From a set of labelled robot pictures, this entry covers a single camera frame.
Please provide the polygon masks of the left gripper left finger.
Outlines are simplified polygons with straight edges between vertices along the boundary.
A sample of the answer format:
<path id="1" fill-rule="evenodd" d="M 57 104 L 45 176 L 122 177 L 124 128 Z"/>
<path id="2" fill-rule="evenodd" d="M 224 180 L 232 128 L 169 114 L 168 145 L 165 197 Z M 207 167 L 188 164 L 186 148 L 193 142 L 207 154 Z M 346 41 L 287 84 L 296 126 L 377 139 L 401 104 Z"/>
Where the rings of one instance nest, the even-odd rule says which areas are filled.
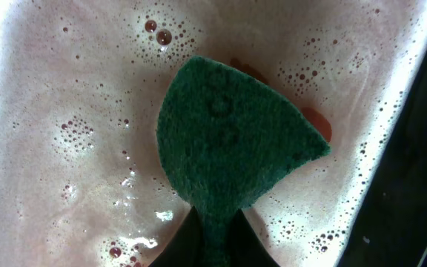
<path id="1" fill-rule="evenodd" d="M 199 266 L 203 230 L 198 211 L 192 207 L 171 241 L 149 267 Z"/>

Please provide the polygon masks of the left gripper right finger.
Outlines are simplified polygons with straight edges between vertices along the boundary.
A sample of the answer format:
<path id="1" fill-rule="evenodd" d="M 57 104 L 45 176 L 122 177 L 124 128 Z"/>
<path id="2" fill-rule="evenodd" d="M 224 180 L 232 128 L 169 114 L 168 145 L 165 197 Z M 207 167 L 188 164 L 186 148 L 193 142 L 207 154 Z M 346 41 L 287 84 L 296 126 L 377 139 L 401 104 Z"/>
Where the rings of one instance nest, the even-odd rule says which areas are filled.
<path id="1" fill-rule="evenodd" d="M 241 209 L 231 220 L 231 265 L 233 267 L 279 267 L 266 251 Z"/>

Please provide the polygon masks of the green scrub sponge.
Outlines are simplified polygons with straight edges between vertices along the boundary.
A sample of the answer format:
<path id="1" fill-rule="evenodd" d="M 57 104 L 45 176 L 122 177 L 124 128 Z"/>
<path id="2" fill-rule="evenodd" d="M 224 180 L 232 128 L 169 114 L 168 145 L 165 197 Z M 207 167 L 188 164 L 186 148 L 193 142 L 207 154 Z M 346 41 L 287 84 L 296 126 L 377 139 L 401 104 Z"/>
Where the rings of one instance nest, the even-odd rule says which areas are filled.
<path id="1" fill-rule="evenodd" d="M 156 138 L 171 186 L 199 213 L 202 266 L 229 266 L 227 227 L 235 213 L 330 151 L 282 94 L 201 56 L 187 60 L 171 82 Z"/>

